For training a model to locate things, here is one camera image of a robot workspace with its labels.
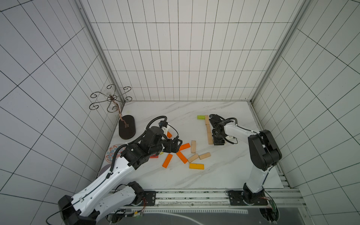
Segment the natural wood block vertical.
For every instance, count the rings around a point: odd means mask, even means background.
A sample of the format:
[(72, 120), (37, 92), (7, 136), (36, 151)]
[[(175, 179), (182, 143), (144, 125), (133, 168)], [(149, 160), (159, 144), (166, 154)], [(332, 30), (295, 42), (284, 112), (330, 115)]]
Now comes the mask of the natural wood block vertical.
[(197, 151), (197, 143), (195, 140), (192, 140), (191, 141), (191, 153), (196, 154), (196, 151)]

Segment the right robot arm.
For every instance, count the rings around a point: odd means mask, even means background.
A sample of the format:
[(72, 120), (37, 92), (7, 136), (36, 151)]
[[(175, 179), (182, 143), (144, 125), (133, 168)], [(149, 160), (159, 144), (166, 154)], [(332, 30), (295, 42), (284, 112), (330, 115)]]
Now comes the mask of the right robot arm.
[(254, 131), (238, 125), (236, 118), (223, 118), (217, 114), (209, 115), (214, 145), (224, 145), (225, 142), (235, 144), (229, 137), (238, 140), (245, 139), (248, 143), (250, 159), (253, 167), (250, 177), (243, 186), (241, 200), (246, 205), (254, 205), (265, 197), (264, 183), (270, 170), (278, 164), (282, 153), (275, 138), (269, 130)]

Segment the natural wood block small diagonal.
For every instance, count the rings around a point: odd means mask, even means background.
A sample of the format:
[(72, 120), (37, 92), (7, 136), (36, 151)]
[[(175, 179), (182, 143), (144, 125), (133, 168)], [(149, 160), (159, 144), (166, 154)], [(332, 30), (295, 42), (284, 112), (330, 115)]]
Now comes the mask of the natural wood block small diagonal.
[(193, 161), (195, 161), (196, 159), (199, 158), (199, 155), (198, 154), (194, 154), (193, 156), (191, 156), (190, 158), (188, 158), (188, 162), (189, 163), (192, 163)]

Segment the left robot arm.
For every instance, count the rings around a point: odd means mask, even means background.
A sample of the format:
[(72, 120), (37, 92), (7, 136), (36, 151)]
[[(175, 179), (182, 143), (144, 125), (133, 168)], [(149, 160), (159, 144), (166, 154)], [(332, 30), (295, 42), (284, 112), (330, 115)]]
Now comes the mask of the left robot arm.
[(136, 140), (116, 149), (110, 167), (79, 193), (58, 201), (66, 225), (95, 225), (103, 217), (128, 205), (143, 205), (144, 190), (135, 181), (110, 194), (121, 180), (161, 152), (177, 153), (182, 140), (167, 137), (167, 127), (147, 127)]

